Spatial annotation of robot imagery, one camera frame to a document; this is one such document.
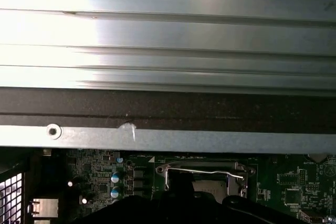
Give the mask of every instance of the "chip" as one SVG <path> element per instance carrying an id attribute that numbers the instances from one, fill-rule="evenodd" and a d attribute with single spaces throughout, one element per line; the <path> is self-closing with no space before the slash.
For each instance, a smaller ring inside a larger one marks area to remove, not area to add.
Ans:
<path id="1" fill-rule="evenodd" d="M 134 187 L 143 187 L 143 181 L 142 180 L 135 180 L 134 181 Z"/>
<path id="2" fill-rule="evenodd" d="M 298 205 L 301 202 L 301 191 L 299 189 L 285 190 L 285 205 Z"/>
<path id="3" fill-rule="evenodd" d="M 265 195 L 264 194 L 258 194 L 257 195 L 257 200 L 265 200 Z"/>
<path id="4" fill-rule="evenodd" d="M 84 164 L 83 165 L 83 170 L 91 170 L 91 165 L 90 164 Z"/>
<path id="5" fill-rule="evenodd" d="M 68 157 L 68 164 L 75 165 L 76 164 L 76 158 L 75 157 Z"/>
<path id="6" fill-rule="evenodd" d="M 134 191 L 133 195 L 143 197 L 143 191 Z"/>
<path id="7" fill-rule="evenodd" d="M 214 196 L 218 203 L 222 203 L 226 195 L 226 183 L 215 180 L 197 180 L 193 182 L 195 191 L 203 191 Z"/>
<path id="8" fill-rule="evenodd" d="M 108 186 L 105 184 L 99 185 L 99 190 L 100 191 L 107 191 L 108 190 Z"/>
<path id="9" fill-rule="evenodd" d="M 143 171 L 142 170 L 135 170 L 134 171 L 134 178 L 143 178 Z"/>

